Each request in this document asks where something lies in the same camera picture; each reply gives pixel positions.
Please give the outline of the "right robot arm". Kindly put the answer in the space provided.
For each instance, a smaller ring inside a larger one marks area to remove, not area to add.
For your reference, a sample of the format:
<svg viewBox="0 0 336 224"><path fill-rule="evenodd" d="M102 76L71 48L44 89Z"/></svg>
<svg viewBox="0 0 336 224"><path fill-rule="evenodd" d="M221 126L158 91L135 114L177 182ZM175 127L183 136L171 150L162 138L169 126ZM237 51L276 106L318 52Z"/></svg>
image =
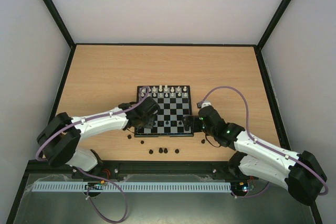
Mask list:
<svg viewBox="0 0 336 224"><path fill-rule="evenodd" d="M185 116L183 125L212 137L220 147L234 150L228 169L236 178L246 175L266 180L307 206L328 193L327 176L312 153L297 153L266 142L240 125L225 122L211 105L201 108L198 116Z"/></svg>

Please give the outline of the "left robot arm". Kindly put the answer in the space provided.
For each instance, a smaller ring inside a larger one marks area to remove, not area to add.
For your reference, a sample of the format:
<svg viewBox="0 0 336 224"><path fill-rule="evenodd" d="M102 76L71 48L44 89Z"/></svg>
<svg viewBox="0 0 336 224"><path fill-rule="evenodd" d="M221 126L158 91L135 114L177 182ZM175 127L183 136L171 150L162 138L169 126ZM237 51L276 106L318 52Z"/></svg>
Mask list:
<svg viewBox="0 0 336 224"><path fill-rule="evenodd" d="M109 111L89 116L70 117L66 112L59 113L38 135L36 159L47 161L53 168L68 165L98 176L103 161L96 151L82 148L79 143L108 131L152 127L159 110L158 103L146 97L138 103L121 103Z"/></svg>

